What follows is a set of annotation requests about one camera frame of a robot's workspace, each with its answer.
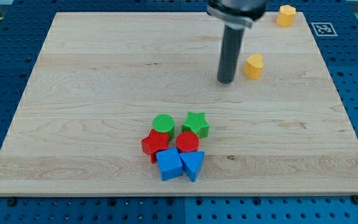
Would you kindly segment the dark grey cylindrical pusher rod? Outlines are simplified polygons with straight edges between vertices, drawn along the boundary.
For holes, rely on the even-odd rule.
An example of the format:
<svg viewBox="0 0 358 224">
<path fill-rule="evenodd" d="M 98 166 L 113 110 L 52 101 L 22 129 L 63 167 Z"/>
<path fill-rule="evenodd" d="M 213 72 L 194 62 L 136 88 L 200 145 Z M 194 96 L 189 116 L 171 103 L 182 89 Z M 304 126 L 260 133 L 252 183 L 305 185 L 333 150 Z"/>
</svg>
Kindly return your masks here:
<svg viewBox="0 0 358 224">
<path fill-rule="evenodd" d="M 231 83 L 234 80 L 243 35 L 244 29 L 224 26 L 217 75 L 217 79 L 221 83 Z"/>
</svg>

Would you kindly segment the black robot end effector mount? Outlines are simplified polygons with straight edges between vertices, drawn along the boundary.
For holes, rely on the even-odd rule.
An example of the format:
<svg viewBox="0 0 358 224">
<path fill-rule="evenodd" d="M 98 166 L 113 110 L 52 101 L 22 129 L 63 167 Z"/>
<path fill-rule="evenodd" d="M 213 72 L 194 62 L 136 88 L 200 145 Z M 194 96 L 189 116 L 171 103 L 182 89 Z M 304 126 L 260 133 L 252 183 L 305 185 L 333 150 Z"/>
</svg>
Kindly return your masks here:
<svg viewBox="0 0 358 224">
<path fill-rule="evenodd" d="M 207 13 L 235 30 L 251 28 L 264 14 L 268 0 L 208 0 Z"/>
</svg>

